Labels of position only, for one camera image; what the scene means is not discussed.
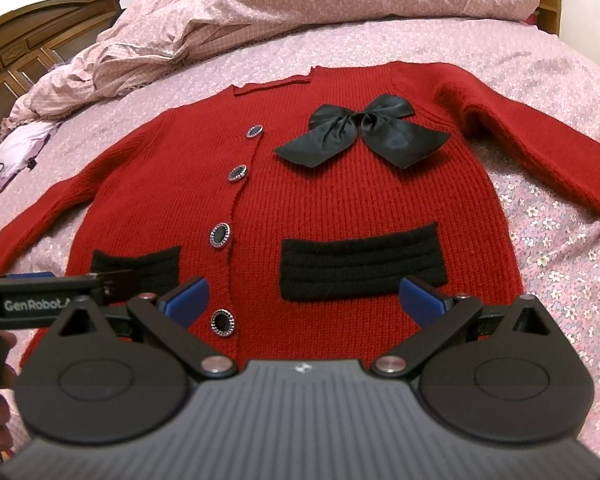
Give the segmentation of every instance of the logo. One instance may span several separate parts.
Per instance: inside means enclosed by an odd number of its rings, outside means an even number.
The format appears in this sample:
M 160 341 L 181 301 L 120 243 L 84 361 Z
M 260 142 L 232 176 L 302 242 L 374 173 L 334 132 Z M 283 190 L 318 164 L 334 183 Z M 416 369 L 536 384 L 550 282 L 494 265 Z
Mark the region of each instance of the logo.
M 313 369 L 314 367 L 312 367 L 309 363 L 302 363 L 294 367 L 294 370 L 302 375 L 304 375 L 307 372 L 310 372 Z
M 70 303 L 70 298 L 65 298 L 64 301 L 60 298 L 54 300 L 27 300 L 27 301 L 11 301 L 4 302 L 3 307 L 7 312 L 28 312 L 30 310 L 56 310 L 64 308 Z

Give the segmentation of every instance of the knit pocket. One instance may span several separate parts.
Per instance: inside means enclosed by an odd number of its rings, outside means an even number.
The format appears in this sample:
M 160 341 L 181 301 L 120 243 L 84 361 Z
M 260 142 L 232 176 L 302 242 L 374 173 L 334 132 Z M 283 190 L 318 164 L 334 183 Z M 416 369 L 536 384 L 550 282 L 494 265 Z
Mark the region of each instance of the knit pocket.
M 405 276 L 416 276 L 431 286 L 447 282 L 436 223 L 357 240 L 282 241 L 280 293 L 284 300 L 344 300 L 397 294 Z
M 96 250 L 93 251 L 90 271 L 135 270 L 138 274 L 141 292 L 152 292 L 162 296 L 178 286 L 180 248 L 179 246 L 172 247 L 137 258 L 109 256 Z

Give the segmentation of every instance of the button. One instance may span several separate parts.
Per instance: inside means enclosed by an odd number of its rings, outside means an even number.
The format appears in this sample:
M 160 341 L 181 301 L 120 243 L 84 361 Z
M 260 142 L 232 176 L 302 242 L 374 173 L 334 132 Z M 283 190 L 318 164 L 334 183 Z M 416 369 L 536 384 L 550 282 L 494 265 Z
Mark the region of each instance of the button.
M 216 310 L 211 316 L 211 330 L 220 337 L 229 337 L 235 330 L 234 316 L 224 308 Z
M 222 222 L 211 230 L 209 241 L 213 247 L 219 249 L 229 241 L 229 236 L 231 236 L 231 228 L 229 224 Z
M 229 180 L 229 182 L 236 182 L 237 180 L 240 180 L 245 176 L 247 176 L 247 166 L 241 164 L 240 166 L 236 166 L 231 170 L 231 173 L 229 173 L 227 179 Z
M 252 126 L 247 131 L 247 139 L 253 139 L 253 137 L 259 136 L 263 130 L 264 128 L 262 127 L 262 124 L 256 124 L 255 126 Z

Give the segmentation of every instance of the pink floral bedsheet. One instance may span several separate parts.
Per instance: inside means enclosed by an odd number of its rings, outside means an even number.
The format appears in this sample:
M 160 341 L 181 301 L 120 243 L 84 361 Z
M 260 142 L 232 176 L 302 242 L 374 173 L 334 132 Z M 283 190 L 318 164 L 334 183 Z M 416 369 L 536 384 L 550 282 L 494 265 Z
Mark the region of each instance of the pink floral bedsheet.
M 600 142 L 599 67 L 535 27 L 461 18 L 328 25 L 223 54 L 70 118 L 43 150 L 37 167 L 17 176 L 0 196 L 0 228 L 51 184 L 77 173 L 167 108 L 206 98 L 229 84 L 306 74 L 315 65 L 397 59 L 454 63 L 501 94 Z M 581 440 L 600 456 L 600 219 L 523 173 L 492 142 L 474 147 L 509 219 L 526 290 L 548 307 L 595 380 L 595 402 Z M 76 210 L 63 219 L 14 270 L 62 273 L 84 213 Z

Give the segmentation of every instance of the black bow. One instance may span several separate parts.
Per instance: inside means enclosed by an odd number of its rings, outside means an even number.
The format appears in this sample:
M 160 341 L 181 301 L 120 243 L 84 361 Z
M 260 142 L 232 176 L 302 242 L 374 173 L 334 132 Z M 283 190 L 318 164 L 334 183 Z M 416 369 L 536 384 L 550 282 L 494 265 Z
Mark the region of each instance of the black bow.
M 279 156 L 294 164 L 316 168 L 346 150 L 358 136 L 375 153 L 404 169 L 435 152 L 450 137 L 401 120 L 415 115 L 402 97 L 383 94 L 363 112 L 334 105 L 322 105 L 309 119 L 310 130 L 276 148 Z

